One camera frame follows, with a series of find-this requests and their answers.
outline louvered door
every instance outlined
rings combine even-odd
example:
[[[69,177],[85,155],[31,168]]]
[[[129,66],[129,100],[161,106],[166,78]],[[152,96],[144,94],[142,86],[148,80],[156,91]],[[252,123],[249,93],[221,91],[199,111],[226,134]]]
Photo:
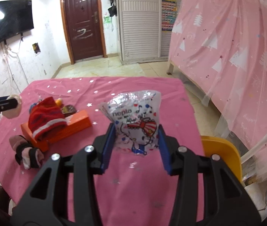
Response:
[[[120,0],[123,60],[157,58],[160,47],[160,0]]]

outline white wardrobe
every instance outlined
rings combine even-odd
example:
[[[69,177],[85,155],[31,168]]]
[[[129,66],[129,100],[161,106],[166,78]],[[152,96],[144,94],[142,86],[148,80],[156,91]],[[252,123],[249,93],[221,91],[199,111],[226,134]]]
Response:
[[[162,31],[162,0],[117,0],[117,8],[122,63],[167,60],[171,32]]]

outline electrical wire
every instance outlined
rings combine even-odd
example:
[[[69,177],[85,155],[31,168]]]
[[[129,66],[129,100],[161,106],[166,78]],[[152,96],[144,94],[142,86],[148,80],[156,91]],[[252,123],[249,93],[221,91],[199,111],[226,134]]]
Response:
[[[9,65],[9,61],[8,61],[8,57],[7,57],[7,55],[6,55],[5,50],[3,49],[3,45],[2,45],[2,43],[0,44],[0,46],[1,46],[2,50],[3,50],[3,57],[4,57],[4,60],[5,60],[6,64],[7,64],[7,66],[8,66],[8,69],[9,69],[9,71],[10,71],[10,74],[11,74],[11,77],[12,77],[12,81],[15,83],[15,85],[16,85],[16,87],[17,87],[19,93],[21,93],[21,91],[20,91],[20,89],[19,89],[19,87],[18,87],[16,81],[14,80],[14,75],[13,75],[13,73],[12,73],[12,71],[11,71],[11,68],[10,68],[10,65]]]
[[[20,58],[19,58],[19,55],[18,55],[18,53],[19,53],[19,51],[20,51],[20,43],[21,43],[21,40],[19,41],[18,52],[14,52],[14,51],[12,51],[8,44],[6,45],[6,49],[7,49],[9,52],[11,52],[11,53],[13,53],[13,54],[16,55],[17,60],[18,60],[18,63],[19,63],[19,65],[20,65],[20,67],[21,67],[21,70],[22,70],[22,72],[23,72],[23,74],[24,74],[24,76],[25,76],[25,80],[26,80],[27,84],[29,85],[29,81],[28,81],[27,75],[25,74],[25,71],[24,71],[24,69],[23,69],[23,67],[22,67],[22,64],[21,64],[21,61],[20,61]]]

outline plastic bag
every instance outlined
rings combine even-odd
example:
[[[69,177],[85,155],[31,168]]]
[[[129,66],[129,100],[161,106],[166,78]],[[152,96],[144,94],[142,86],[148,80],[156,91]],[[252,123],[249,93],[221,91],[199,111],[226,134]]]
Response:
[[[99,109],[116,126],[115,147],[124,152],[146,155],[158,147],[161,93],[153,90],[116,95]]]

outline poster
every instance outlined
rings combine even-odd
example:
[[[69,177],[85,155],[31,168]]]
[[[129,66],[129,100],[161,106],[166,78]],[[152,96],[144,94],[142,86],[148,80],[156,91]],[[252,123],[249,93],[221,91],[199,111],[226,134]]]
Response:
[[[162,31],[172,31],[177,14],[175,0],[162,0]]]

